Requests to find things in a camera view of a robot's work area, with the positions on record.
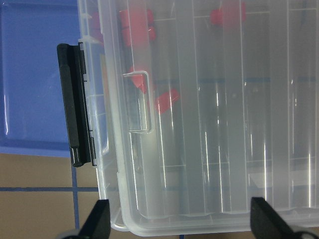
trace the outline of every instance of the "blue tray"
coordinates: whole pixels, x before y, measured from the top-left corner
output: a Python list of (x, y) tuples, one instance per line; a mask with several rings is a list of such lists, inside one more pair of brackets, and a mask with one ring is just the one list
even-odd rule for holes
[(56, 46), (77, 44), (77, 2), (0, 3), (0, 152), (69, 157)]

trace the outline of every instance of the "red object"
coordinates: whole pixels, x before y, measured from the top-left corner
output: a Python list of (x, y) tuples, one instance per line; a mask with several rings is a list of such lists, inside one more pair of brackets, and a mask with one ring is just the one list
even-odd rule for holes
[(154, 15), (153, 15), (152, 10), (148, 9), (147, 15), (148, 15), (148, 25), (153, 24), (154, 23)]
[[(235, 25), (237, 23), (237, 19), (239, 18), (238, 14), (238, 7), (237, 4), (234, 3), (234, 6), (230, 6), (229, 8), (229, 19), (228, 19), (228, 24)], [(246, 4), (244, 2), (241, 3), (241, 20), (245, 21), (246, 20)], [(213, 25), (218, 25), (218, 26), (223, 26), (223, 8), (221, 7), (220, 9), (215, 9), (210, 13), (210, 22)]]
[(122, 29), (122, 37), (126, 47), (129, 47), (132, 45), (129, 28)]
[(154, 41), (156, 39), (155, 27), (153, 26), (149, 27), (149, 38), (151, 41)]
[(132, 8), (130, 12), (127, 9), (120, 11), (122, 37), (126, 47), (132, 46), (132, 42), (135, 46), (142, 46), (147, 43), (148, 39), (151, 41), (156, 39), (155, 28), (152, 26), (153, 12), (147, 9), (147, 22), (145, 22), (144, 14), (145, 12), (138, 8)]
[[(133, 72), (133, 66), (130, 67), (129, 72)], [(145, 81), (145, 76), (143, 74), (133, 75), (131, 77), (133, 84), (139, 88), (144, 94), (147, 93), (148, 88)]]
[(90, 19), (91, 28), (100, 29), (101, 27), (100, 27), (99, 13), (98, 12), (94, 12), (91, 17), (92, 17)]
[(130, 26), (129, 11), (127, 9), (120, 11), (120, 20), (122, 28)]
[(169, 92), (165, 92), (155, 99), (155, 109), (159, 114), (163, 114), (169, 110), (178, 99), (178, 91), (171, 89)]
[(89, 21), (90, 35), (95, 39), (99, 40), (101, 43), (103, 43), (103, 35), (101, 34), (99, 13), (94, 12), (92, 13), (91, 17), (92, 18)]

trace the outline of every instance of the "black clamp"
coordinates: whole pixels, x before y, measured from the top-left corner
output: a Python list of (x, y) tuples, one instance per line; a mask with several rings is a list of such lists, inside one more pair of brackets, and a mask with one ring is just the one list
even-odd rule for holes
[(256, 239), (319, 239), (312, 232), (294, 232), (263, 198), (251, 199), (250, 228)]
[(64, 239), (108, 239), (111, 232), (109, 200), (96, 202), (88, 219), (76, 236)]
[(72, 166), (95, 164), (95, 145), (89, 128), (84, 77), (86, 74), (84, 51), (80, 44), (57, 46), (64, 110), (69, 137)]

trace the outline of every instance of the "beige tile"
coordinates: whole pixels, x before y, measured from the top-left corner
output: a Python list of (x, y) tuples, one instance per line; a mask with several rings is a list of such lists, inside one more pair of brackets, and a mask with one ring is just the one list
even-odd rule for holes
[(69, 158), (0, 154), (0, 187), (72, 187)]
[(85, 223), (97, 200), (99, 200), (98, 192), (78, 193), (80, 227)]
[(251, 232), (185, 235), (185, 239), (254, 239)]
[(120, 232), (112, 229), (110, 239), (178, 239), (179, 236), (162, 236), (162, 237), (139, 237), (131, 232)]
[(310, 228), (310, 229), (313, 230), (317, 235), (319, 235), (319, 227)]
[(97, 187), (96, 169), (91, 163), (86, 163), (82, 167), (76, 168), (78, 187)]
[(54, 239), (74, 228), (71, 192), (0, 192), (1, 239)]

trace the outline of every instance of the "transparent plastic tackle box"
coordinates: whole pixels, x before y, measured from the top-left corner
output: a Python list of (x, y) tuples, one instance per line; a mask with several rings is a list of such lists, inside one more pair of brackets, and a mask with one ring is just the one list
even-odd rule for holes
[(78, 9), (87, 140), (71, 154), (96, 165), (112, 228), (245, 231), (252, 196), (289, 224), (319, 226), (319, 1)]

